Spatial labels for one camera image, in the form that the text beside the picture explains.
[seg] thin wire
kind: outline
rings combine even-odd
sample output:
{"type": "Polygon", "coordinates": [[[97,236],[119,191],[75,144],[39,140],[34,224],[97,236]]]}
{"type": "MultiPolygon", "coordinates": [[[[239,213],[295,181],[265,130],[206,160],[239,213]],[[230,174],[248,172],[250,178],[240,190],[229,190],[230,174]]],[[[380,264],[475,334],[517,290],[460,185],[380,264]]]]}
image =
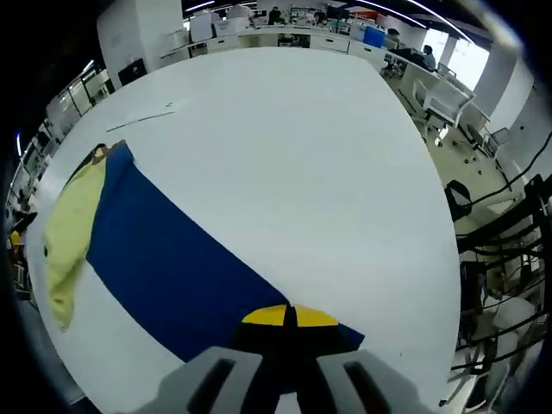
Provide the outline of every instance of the thin wire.
{"type": "Polygon", "coordinates": [[[472,203],[468,204],[467,207],[472,207],[474,205],[476,205],[477,203],[483,201],[483,200],[487,200],[489,197],[492,197],[492,196],[496,196],[497,194],[500,194],[502,191],[504,191],[505,189],[509,188],[512,184],[514,184],[516,181],[518,181],[521,177],[523,177],[532,167],[533,167],[533,164],[535,164],[535,161],[536,159],[539,157],[540,154],[543,153],[543,151],[546,149],[546,147],[548,146],[549,142],[550,142],[550,138],[552,138],[552,132],[549,133],[549,136],[548,138],[546,139],[546,141],[544,142],[544,145],[541,149],[538,150],[538,152],[535,154],[535,156],[533,157],[533,160],[531,160],[531,162],[529,163],[529,165],[520,173],[518,174],[516,177],[514,177],[511,181],[508,181],[506,183],[506,185],[504,187],[502,187],[501,189],[499,190],[496,190],[496,191],[493,191],[493,192],[490,192],[488,193],[486,196],[483,196],[483,197],[480,197],[478,199],[476,199],[475,201],[473,201],[472,203]]]}
{"type": "Polygon", "coordinates": [[[508,276],[506,279],[504,279],[504,282],[507,282],[508,280],[510,280],[511,278],[514,277],[514,274],[516,274],[516,272],[521,269],[522,267],[524,266],[531,266],[531,263],[535,263],[539,260],[538,257],[534,257],[532,260],[529,260],[529,263],[525,262],[525,263],[522,263],[521,265],[519,265],[519,267],[517,267],[516,269],[514,269],[511,273],[510,273],[510,276],[508,276]]]}
{"type": "Polygon", "coordinates": [[[504,248],[498,252],[487,252],[486,250],[481,250],[480,248],[470,248],[470,250],[472,250],[475,253],[479,253],[483,256],[498,256],[499,254],[501,255],[516,254],[520,256],[522,254],[527,254],[528,256],[533,256],[533,257],[543,259],[541,252],[536,252],[534,250],[527,250],[524,248],[504,248]]]}
{"type": "Polygon", "coordinates": [[[538,223],[534,222],[531,225],[527,226],[525,229],[519,230],[515,235],[508,235],[507,237],[502,237],[497,240],[486,241],[485,244],[481,244],[481,246],[497,246],[499,244],[506,244],[507,242],[520,239],[524,235],[528,235],[532,230],[536,229],[537,227],[538,227],[538,223]]]}
{"type": "Polygon", "coordinates": [[[504,354],[498,358],[494,358],[493,360],[490,360],[490,361],[481,361],[481,362],[471,362],[469,364],[462,364],[462,365],[456,365],[454,367],[451,367],[450,370],[453,371],[455,369],[463,369],[463,368],[469,368],[469,367],[477,367],[478,365],[483,365],[483,364],[493,364],[495,362],[499,362],[499,361],[502,361],[502,360],[505,360],[506,358],[510,358],[511,356],[515,355],[515,354],[518,354],[522,351],[525,351],[525,349],[528,349],[528,348],[531,348],[533,345],[539,343],[540,341],[544,340],[546,338],[546,334],[542,335],[540,338],[537,338],[529,343],[526,343],[525,345],[521,346],[521,347],[518,347],[516,348],[515,350],[509,352],[508,354],[504,354]]]}
{"type": "Polygon", "coordinates": [[[489,336],[483,336],[482,338],[471,341],[469,344],[462,345],[461,347],[456,348],[456,351],[461,351],[461,350],[466,349],[466,348],[471,348],[473,345],[476,345],[480,342],[484,342],[487,339],[496,339],[501,335],[507,334],[508,332],[512,332],[513,330],[516,330],[517,328],[519,328],[521,326],[524,326],[525,324],[527,324],[529,322],[532,322],[535,319],[538,319],[542,315],[546,315],[546,313],[544,313],[543,311],[537,312],[535,315],[524,319],[520,323],[516,323],[515,325],[512,325],[510,328],[502,329],[501,331],[497,332],[496,334],[492,334],[492,335],[489,335],[489,336]]]}
{"type": "Polygon", "coordinates": [[[503,304],[504,302],[508,302],[510,299],[514,299],[514,298],[517,298],[519,295],[521,295],[522,293],[525,293],[527,291],[529,291],[530,289],[532,289],[533,287],[537,286],[537,285],[540,285],[543,281],[545,280],[545,278],[542,278],[540,279],[539,281],[535,282],[533,285],[529,286],[529,287],[526,287],[525,289],[523,289],[517,296],[510,296],[509,298],[506,298],[504,300],[501,300],[500,302],[497,302],[496,304],[489,304],[488,306],[483,306],[481,309],[484,310],[484,309],[489,309],[489,308],[494,308],[495,306],[500,306],[501,304],[503,304]]]}

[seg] person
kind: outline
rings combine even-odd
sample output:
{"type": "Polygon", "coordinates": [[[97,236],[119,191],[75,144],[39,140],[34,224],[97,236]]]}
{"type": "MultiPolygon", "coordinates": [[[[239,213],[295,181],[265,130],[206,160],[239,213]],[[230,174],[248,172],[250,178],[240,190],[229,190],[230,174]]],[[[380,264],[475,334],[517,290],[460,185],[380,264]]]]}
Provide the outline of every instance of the person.
{"type": "Polygon", "coordinates": [[[274,6],[268,13],[268,24],[273,26],[275,23],[281,23],[282,20],[282,12],[278,10],[277,6],[274,6]]]}
{"type": "Polygon", "coordinates": [[[437,68],[435,56],[433,56],[433,47],[430,45],[425,45],[423,47],[423,61],[429,70],[435,71],[437,68]]]}
{"type": "Polygon", "coordinates": [[[387,30],[387,36],[386,38],[389,39],[390,41],[396,41],[397,44],[400,43],[400,40],[398,39],[398,37],[400,36],[400,33],[398,32],[397,29],[395,28],[389,28],[387,30]]]}
{"type": "Polygon", "coordinates": [[[254,15],[253,11],[248,6],[237,4],[226,14],[227,19],[236,19],[236,17],[247,17],[250,22],[253,22],[254,15]]]}
{"type": "Polygon", "coordinates": [[[314,14],[314,18],[315,18],[316,25],[318,24],[325,25],[328,23],[328,18],[326,17],[326,14],[321,10],[317,11],[314,14]]]}

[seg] white table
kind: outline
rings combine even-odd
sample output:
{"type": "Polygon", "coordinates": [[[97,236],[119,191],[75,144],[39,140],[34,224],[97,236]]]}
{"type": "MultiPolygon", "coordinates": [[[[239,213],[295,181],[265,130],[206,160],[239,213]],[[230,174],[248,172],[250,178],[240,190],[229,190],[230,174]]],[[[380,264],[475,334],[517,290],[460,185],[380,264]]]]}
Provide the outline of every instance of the white table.
{"type": "MultiPolygon", "coordinates": [[[[366,61],[264,47],[187,60],[125,86],[74,127],[38,185],[28,232],[34,294],[61,359],[98,409],[139,408],[182,365],[90,266],[66,333],[47,302],[45,219],[88,152],[123,139],[153,183],[292,303],[366,336],[361,347],[384,362],[371,375],[395,412],[436,409],[455,351],[460,279],[430,155],[366,61]],[[106,132],[169,103],[176,114],[106,132]],[[389,383],[389,370],[405,382],[389,383]]],[[[281,404],[296,406],[292,396],[281,404]]]]}

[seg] black cable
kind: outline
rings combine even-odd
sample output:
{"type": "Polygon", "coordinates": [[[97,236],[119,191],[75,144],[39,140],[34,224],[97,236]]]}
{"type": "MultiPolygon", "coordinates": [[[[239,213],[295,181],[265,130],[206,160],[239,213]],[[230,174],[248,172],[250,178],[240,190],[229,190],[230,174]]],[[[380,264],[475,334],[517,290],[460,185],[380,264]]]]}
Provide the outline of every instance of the black cable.
{"type": "MultiPolygon", "coordinates": [[[[535,248],[536,246],[538,246],[540,244],[540,240],[535,240],[534,242],[532,242],[531,244],[528,244],[525,249],[527,250],[531,250],[532,248],[535,248]]],[[[492,269],[493,267],[496,267],[496,266],[500,266],[500,265],[504,265],[505,263],[507,263],[508,261],[510,260],[514,260],[516,259],[517,257],[519,257],[519,254],[515,254],[515,255],[512,255],[512,256],[507,256],[505,257],[504,259],[500,259],[500,260],[496,260],[492,263],[489,263],[488,265],[485,266],[485,269],[486,270],[489,270],[489,269],[492,269]]]]}
{"type": "Polygon", "coordinates": [[[514,270],[511,271],[510,273],[510,276],[508,276],[506,279],[504,279],[504,282],[507,282],[508,280],[510,280],[511,278],[514,277],[514,274],[516,274],[516,272],[521,269],[522,267],[524,266],[531,266],[531,263],[535,263],[536,261],[538,261],[538,257],[534,257],[533,260],[529,260],[529,262],[524,262],[522,263],[521,265],[519,265],[518,267],[516,267],[514,270]]]}
{"type": "Polygon", "coordinates": [[[531,341],[531,342],[526,343],[525,345],[522,345],[521,347],[517,347],[516,349],[509,352],[508,354],[504,354],[504,355],[499,356],[498,358],[494,358],[490,361],[483,360],[481,362],[470,362],[469,364],[455,365],[455,366],[451,367],[450,370],[453,371],[455,369],[477,367],[478,365],[483,365],[483,364],[494,364],[495,362],[505,360],[506,358],[510,358],[511,356],[513,356],[515,354],[518,354],[522,351],[525,351],[525,349],[531,348],[533,345],[539,343],[540,341],[543,341],[545,337],[546,337],[546,334],[539,337],[539,338],[537,338],[537,339],[535,339],[535,340],[533,340],[533,341],[531,341]]]}
{"type": "Polygon", "coordinates": [[[549,136],[548,138],[546,139],[546,141],[544,142],[544,145],[541,149],[538,150],[538,152],[535,154],[535,156],[533,157],[533,160],[531,160],[531,162],[529,163],[529,165],[527,166],[527,168],[525,168],[520,174],[518,174],[516,177],[514,177],[512,180],[508,181],[506,183],[506,185],[504,187],[502,187],[500,190],[496,190],[496,191],[493,191],[493,192],[490,192],[488,193],[486,196],[483,196],[483,197],[480,197],[478,199],[476,199],[475,201],[471,202],[470,204],[468,204],[466,207],[472,207],[474,205],[476,205],[477,203],[483,201],[483,200],[487,200],[489,197],[492,197],[492,196],[496,196],[497,194],[500,194],[502,191],[506,190],[507,188],[510,188],[512,184],[514,184],[516,181],[518,181],[521,177],[523,177],[532,167],[533,167],[533,164],[535,164],[535,161],[536,159],[539,157],[540,154],[543,153],[543,151],[546,149],[546,147],[548,146],[549,142],[550,142],[550,138],[552,138],[552,132],[549,133],[549,136]]]}
{"type": "Polygon", "coordinates": [[[525,324],[527,324],[529,322],[533,322],[535,319],[538,319],[542,315],[546,315],[546,313],[543,312],[543,311],[537,312],[535,315],[532,315],[532,316],[524,319],[520,323],[516,323],[515,325],[512,325],[510,328],[502,329],[501,331],[497,332],[496,334],[492,334],[492,335],[489,335],[489,336],[483,336],[482,338],[471,341],[467,345],[462,345],[461,347],[456,348],[456,351],[462,351],[463,349],[471,348],[473,345],[476,345],[480,342],[484,342],[487,339],[496,339],[501,335],[504,335],[504,334],[507,334],[508,332],[512,332],[513,330],[516,330],[520,326],[524,326],[525,324]]]}
{"type": "Polygon", "coordinates": [[[533,231],[537,227],[538,227],[538,223],[534,222],[531,225],[527,226],[525,229],[519,230],[515,235],[508,235],[507,237],[501,237],[497,240],[486,241],[485,244],[481,244],[481,246],[498,246],[499,244],[506,244],[508,242],[515,241],[517,239],[522,238],[524,235],[528,235],[531,231],[533,231]]]}
{"type": "Polygon", "coordinates": [[[522,254],[527,254],[528,256],[538,257],[539,259],[544,258],[543,254],[541,254],[540,252],[536,252],[535,250],[530,250],[526,248],[504,248],[499,252],[487,252],[486,250],[481,250],[480,248],[470,248],[470,250],[475,252],[476,254],[481,254],[482,256],[498,256],[499,254],[511,254],[515,258],[521,256],[522,254]]]}
{"type": "MultiPolygon", "coordinates": [[[[535,287],[535,286],[540,285],[543,281],[544,281],[544,278],[540,279],[538,282],[535,282],[533,285],[526,287],[525,289],[523,289],[523,290],[519,293],[519,295],[521,295],[522,293],[527,292],[528,290],[532,289],[532,288],[535,287]]],[[[506,298],[506,299],[504,299],[504,300],[501,300],[500,302],[497,302],[496,304],[489,304],[488,306],[483,306],[483,307],[481,308],[481,310],[494,308],[495,306],[500,306],[500,305],[502,305],[504,302],[508,302],[508,301],[511,300],[511,299],[517,298],[519,295],[517,295],[517,296],[510,296],[509,298],[506,298]]]]}

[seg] office chair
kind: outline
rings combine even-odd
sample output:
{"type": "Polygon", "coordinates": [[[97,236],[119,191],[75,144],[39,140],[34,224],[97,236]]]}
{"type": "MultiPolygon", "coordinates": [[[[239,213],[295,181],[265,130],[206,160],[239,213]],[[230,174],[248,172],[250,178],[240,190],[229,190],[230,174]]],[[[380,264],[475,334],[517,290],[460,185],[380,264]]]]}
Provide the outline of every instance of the office chair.
{"type": "Polygon", "coordinates": [[[465,164],[480,161],[479,153],[482,153],[487,158],[493,159],[496,167],[502,171],[502,166],[498,160],[499,150],[511,141],[511,133],[507,128],[499,129],[491,134],[485,127],[482,131],[478,131],[474,126],[467,126],[467,131],[462,130],[466,137],[467,144],[472,148],[472,153],[464,160],[465,164]]]}
{"type": "Polygon", "coordinates": [[[386,49],[393,50],[393,49],[396,49],[398,47],[398,43],[396,41],[393,41],[393,40],[385,37],[384,40],[383,40],[383,44],[381,46],[386,48],[386,49]]]}
{"type": "MultiPolygon", "coordinates": [[[[430,129],[439,132],[447,126],[456,128],[463,110],[474,100],[475,94],[455,78],[448,75],[440,78],[428,89],[417,79],[412,88],[413,99],[422,106],[424,117],[413,117],[412,121],[423,126],[422,137],[426,141],[430,129]]],[[[442,146],[442,138],[437,144],[442,146]]]]}
{"type": "Polygon", "coordinates": [[[450,69],[448,66],[444,65],[443,63],[439,63],[437,65],[437,73],[439,73],[441,76],[450,75],[453,78],[456,78],[456,72],[450,69]]]}
{"type": "Polygon", "coordinates": [[[464,184],[453,179],[445,186],[444,190],[453,222],[468,216],[472,212],[472,206],[470,205],[472,199],[464,184]]]}

